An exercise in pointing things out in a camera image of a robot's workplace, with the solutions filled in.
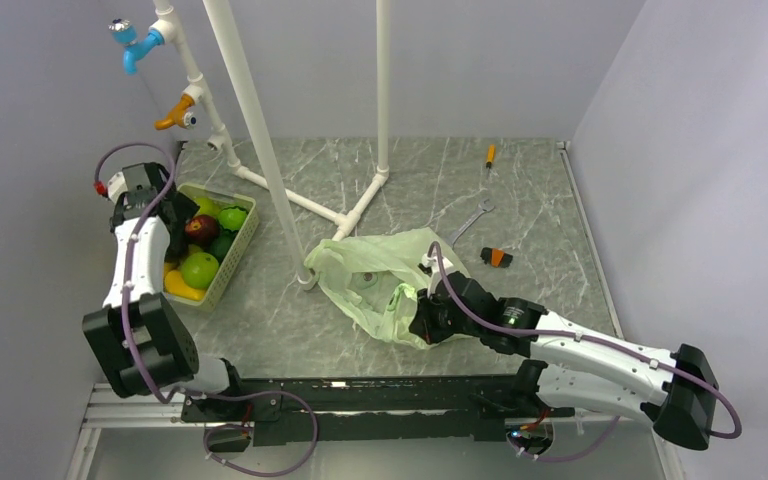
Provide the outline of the bright green fake apple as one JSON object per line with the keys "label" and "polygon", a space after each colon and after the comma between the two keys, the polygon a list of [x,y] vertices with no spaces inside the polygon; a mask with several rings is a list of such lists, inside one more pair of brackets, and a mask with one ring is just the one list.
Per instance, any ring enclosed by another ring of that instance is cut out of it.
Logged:
{"label": "bright green fake apple", "polygon": [[196,252],[189,255],[179,266],[182,279],[194,289],[206,290],[212,284],[220,268],[220,262],[212,254]]}

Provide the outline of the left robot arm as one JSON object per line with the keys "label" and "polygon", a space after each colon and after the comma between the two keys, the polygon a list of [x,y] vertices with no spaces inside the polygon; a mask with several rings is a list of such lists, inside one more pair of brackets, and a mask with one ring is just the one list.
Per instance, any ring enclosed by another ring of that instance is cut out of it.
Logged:
{"label": "left robot arm", "polygon": [[122,398],[150,395],[149,376],[159,391],[204,392],[218,417],[239,417],[246,390],[231,382],[226,361],[198,353],[164,293],[164,263],[185,251],[184,227],[195,202],[155,162],[115,174],[107,196],[114,204],[115,271],[101,308],[84,316],[82,330],[113,391]]}

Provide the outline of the dark red fake apple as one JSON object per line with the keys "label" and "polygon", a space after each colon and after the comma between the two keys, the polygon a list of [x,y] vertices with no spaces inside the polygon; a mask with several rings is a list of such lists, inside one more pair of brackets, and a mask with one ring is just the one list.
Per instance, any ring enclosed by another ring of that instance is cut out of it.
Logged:
{"label": "dark red fake apple", "polygon": [[209,247],[219,237],[220,232],[218,221],[207,214],[193,217],[184,229],[187,240],[201,248]]}

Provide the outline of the light green plastic bag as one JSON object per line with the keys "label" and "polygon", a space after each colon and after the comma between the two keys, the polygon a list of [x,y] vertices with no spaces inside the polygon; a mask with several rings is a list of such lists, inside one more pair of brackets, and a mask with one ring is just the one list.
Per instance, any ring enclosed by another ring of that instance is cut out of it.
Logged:
{"label": "light green plastic bag", "polygon": [[409,326],[419,306],[419,291],[430,276],[420,265],[432,243],[441,245],[448,272],[468,270],[429,228],[392,235],[347,237],[321,241],[306,257],[317,284],[329,300],[372,338],[390,344],[429,350]]}

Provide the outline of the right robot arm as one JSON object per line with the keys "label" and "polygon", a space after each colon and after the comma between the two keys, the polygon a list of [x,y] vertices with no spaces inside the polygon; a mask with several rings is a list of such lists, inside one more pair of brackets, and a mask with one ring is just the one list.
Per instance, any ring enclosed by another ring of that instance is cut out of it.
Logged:
{"label": "right robot arm", "polygon": [[494,297],[455,272],[418,294],[409,331],[433,345],[471,336],[523,361],[511,388],[517,411],[575,408],[637,420],[662,439],[704,451],[713,436],[718,382],[705,353],[622,341],[535,302]]}

